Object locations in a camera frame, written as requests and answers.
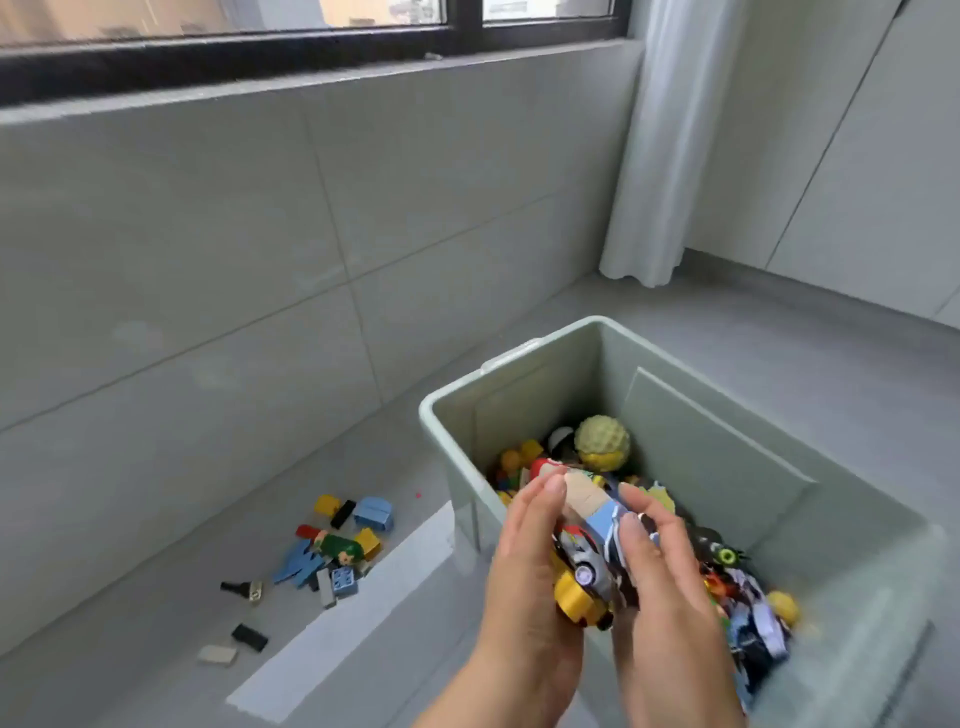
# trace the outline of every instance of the gray floor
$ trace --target gray floor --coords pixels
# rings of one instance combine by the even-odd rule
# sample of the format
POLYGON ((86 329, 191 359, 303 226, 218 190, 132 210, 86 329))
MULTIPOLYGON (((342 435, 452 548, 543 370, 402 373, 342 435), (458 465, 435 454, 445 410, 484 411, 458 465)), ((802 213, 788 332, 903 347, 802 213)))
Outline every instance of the gray floor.
MULTIPOLYGON (((953 535, 960 333, 701 258, 657 291, 591 276, 0 660, 0 724, 268 725, 225 699, 320 606, 310 593, 276 588, 252 609, 220 593, 219 581, 269 573, 322 492, 389 498, 396 532, 387 546, 399 543, 446 500, 441 462, 420 436, 421 397, 589 314, 651 339, 953 535), (195 665, 200 646, 228 643, 241 620, 271 637, 262 655, 245 652, 229 669, 195 665)), ((410 725, 468 655, 482 588, 482 566, 465 575, 445 563, 284 725, 410 725)), ((935 632, 889 722, 960 722, 957 597, 945 578, 935 632)), ((592 720, 575 703, 564 723, 592 720)))

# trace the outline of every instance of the wall tile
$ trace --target wall tile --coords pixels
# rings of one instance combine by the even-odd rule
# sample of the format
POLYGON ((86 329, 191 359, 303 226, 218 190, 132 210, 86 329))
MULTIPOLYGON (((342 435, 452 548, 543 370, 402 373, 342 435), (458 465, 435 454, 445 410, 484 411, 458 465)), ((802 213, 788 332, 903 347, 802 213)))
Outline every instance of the wall tile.
POLYGON ((622 41, 304 91, 350 275, 615 170, 639 53, 622 41))
POLYGON ((611 189, 570 187, 354 281, 384 398, 595 268, 611 189))
POLYGON ((295 92, 0 128, 0 427, 343 282, 295 92))
POLYGON ((341 286, 3 433, 0 653, 378 404, 341 286))

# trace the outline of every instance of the fingernail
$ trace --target fingernail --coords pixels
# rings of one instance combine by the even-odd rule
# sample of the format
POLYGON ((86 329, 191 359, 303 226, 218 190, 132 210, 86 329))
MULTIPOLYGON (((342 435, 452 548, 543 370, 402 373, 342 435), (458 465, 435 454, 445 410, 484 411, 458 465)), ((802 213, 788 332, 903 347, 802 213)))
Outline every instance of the fingernail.
POLYGON ((634 531, 637 536, 649 535, 647 529, 643 527, 640 518, 636 513, 625 513, 620 519, 620 528, 626 528, 627 533, 634 531))
POLYGON ((550 479, 546 481, 545 490, 547 493, 555 495, 566 495, 566 480, 562 475, 551 475, 550 479))

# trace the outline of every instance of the bin handle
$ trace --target bin handle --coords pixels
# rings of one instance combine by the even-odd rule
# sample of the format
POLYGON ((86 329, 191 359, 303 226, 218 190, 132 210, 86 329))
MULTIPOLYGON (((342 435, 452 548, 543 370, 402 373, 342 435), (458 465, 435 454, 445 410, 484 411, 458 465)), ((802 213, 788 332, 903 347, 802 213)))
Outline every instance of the bin handle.
POLYGON ((530 341, 524 342, 518 347, 513 347, 512 349, 503 352, 499 356, 495 356, 493 359, 488 359, 483 363, 483 366, 480 367, 480 371, 484 374, 487 372, 492 372, 494 369, 498 369, 514 359, 519 359, 528 351, 535 349, 539 345, 540 339, 530 339, 530 341))

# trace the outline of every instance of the black window frame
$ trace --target black window frame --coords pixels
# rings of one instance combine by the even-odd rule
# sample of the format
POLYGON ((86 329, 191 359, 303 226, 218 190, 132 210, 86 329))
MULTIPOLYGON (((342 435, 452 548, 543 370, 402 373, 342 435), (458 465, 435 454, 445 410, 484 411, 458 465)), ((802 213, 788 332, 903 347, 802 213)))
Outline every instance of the black window frame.
POLYGON ((444 25, 230 33, 0 50, 0 107, 421 61, 627 35, 612 14, 484 22, 483 0, 446 0, 444 25))

